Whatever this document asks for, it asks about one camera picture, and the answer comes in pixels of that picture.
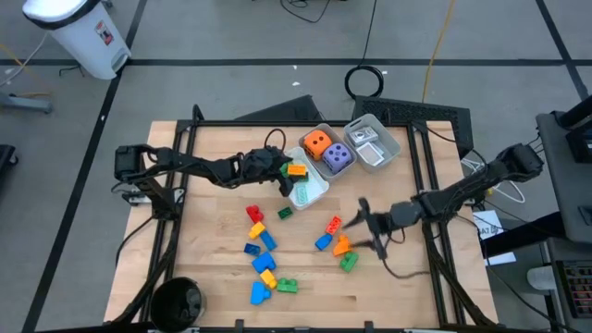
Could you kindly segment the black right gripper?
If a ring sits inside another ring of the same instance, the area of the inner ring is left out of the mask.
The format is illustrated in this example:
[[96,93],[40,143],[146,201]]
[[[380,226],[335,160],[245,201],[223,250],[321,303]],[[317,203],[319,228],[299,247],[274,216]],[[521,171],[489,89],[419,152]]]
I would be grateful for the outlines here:
[[369,248],[376,252],[379,260],[388,257],[385,245],[380,240],[380,237],[392,231],[410,227],[422,217],[422,207],[419,203],[394,203],[386,213],[371,213],[369,203],[365,198],[360,198],[359,204],[361,210],[358,210],[355,217],[350,222],[345,223],[343,227],[352,228],[359,224],[367,224],[371,239],[357,241],[351,247]]

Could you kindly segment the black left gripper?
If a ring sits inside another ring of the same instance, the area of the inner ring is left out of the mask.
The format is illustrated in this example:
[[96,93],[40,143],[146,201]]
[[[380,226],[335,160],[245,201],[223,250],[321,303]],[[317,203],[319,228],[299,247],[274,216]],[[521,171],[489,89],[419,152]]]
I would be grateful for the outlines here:
[[240,175],[247,182],[278,180],[281,195],[289,197],[294,188],[294,180],[284,178],[281,168],[291,161],[292,158],[277,147],[252,149],[240,162]]

